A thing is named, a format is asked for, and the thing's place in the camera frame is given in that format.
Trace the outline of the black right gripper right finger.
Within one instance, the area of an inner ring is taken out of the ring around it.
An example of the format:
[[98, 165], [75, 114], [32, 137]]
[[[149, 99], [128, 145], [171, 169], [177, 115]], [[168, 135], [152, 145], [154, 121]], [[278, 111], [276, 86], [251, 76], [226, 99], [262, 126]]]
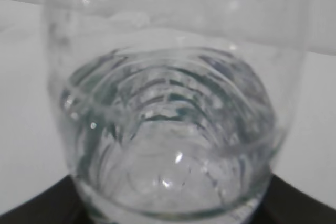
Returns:
[[335, 209], [272, 176], [251, 224], [335, 224]]

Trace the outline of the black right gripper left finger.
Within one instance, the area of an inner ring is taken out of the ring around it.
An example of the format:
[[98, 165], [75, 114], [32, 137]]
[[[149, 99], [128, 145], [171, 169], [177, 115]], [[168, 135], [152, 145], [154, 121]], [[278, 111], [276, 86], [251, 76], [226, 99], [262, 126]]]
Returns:
[[69, 176], [43, 193], [1, 215], [6, 224], [92, 223]]

